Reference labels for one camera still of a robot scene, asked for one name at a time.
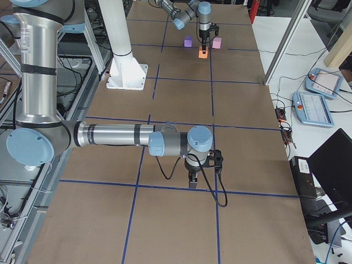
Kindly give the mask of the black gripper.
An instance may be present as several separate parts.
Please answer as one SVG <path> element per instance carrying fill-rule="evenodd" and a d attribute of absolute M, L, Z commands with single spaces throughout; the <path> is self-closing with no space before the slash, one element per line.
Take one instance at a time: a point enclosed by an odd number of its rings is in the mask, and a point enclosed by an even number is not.
<path fill-rule="evenodd" d="M 203 171 L 201 166 L 190 165 L 187 161 L 184 162 L 185 168 L 188 170 L 189 188 L 196 189 L 197 187 L 197 173 Z"/>
<path fill-rule="evenodd" d="M 202 53 L 205 54 L 207 52 L 207 44 L 210 39 L 210 30 L 199 30 L 199 37 L 201 38 L 201 48 Z"/>

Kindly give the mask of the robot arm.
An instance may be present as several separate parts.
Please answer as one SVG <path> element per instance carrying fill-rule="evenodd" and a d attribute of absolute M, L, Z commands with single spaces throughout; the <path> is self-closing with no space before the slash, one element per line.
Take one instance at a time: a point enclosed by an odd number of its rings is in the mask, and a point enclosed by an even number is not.
<path fill-rule="evenodd" d="M 112 65 L 108 89 L 143 90 L 147 64 L 139 64 L 133 55 L 122 1 L 98 1 L 107 35 L 112 44 Z M 173 20 L 178 30 L 193 18 L 198 19 L 200 51 L 205 52 L 210 38 L 211 4 L 190 1 L 179 10 L 171 1 L 154 1 Z M 146 146 L 155 157 L 178 156 L 170 179 L 181 158 L 189 172 L 189 187 L 195 188 L 197 173 L 210 165 L 212 133 L 204 126 L 179 132 L 170 124 L 124 125 L 87 124 L 61 120 L 57 114 L 58 31 L 81 33 L 85 29 L 84 1 L 11 1 L 13 15 L 20 23 L 21 84 L 23 110 L 15 117 L 15 128 L 7 137 L 9 154 L 25 166 L 41 166 L 73 147 L 87 145 Z"/>
<path fill-rule="evenodd" d="M 185 10 L 180 10 L 171 1 L 155 1 L 156 6 L 162 8 L 173 20 L 178 30 L 183 29 L 193 19 L 197 20 L 199 38 L 201 39 L 201 54 L 206 54 L 207 41 L 211 32 L 211 4 L 206 1 L 190 1 Z"/>

